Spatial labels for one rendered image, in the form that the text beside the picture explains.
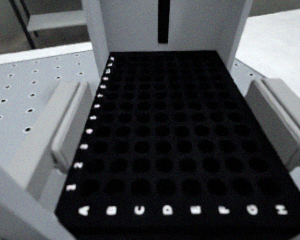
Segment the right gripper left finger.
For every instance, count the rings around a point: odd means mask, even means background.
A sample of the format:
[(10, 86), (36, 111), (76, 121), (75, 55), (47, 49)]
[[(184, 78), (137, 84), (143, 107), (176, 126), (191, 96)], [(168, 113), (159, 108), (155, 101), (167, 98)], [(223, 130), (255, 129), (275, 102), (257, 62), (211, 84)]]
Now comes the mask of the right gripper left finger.
[(67, 175), (93, 100), (87, 81), (60, 82), (7, 166), (37, 202), (52, 169)]

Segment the grey perforated breadboard plate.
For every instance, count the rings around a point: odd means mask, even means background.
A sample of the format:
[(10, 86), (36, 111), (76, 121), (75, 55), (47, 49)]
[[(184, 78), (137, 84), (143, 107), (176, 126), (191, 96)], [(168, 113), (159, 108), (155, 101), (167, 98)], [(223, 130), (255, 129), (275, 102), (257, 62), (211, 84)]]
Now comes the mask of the grey perforated breadboard plate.
[[(245, 97), (250, 82), (268, 78), (235, 57), (230, 75)], [(0, 64), (0, 165), (6, 170), (62, 81), (100, 83), (93, 49)], [(39, 204), (53, 212), (67, 175), (53, 169)]]

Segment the black well plate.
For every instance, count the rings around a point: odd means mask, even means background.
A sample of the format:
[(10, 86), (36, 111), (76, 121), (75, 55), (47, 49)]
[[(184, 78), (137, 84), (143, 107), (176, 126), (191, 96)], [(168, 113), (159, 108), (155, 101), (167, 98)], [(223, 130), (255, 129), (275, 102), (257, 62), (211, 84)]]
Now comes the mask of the black well plate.
[(216, 50), (110, 52), (54, 215), (75, 240), (292, 240), (300, 189)]

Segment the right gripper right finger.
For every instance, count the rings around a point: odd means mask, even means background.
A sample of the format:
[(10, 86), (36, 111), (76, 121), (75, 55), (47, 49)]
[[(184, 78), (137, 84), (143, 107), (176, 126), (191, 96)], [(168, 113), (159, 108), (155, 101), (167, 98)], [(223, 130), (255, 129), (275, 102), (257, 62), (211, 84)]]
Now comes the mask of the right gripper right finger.
[(255, 78), (245, 100), (286, 166), (300, 167), (300, 98), (281, 78)]

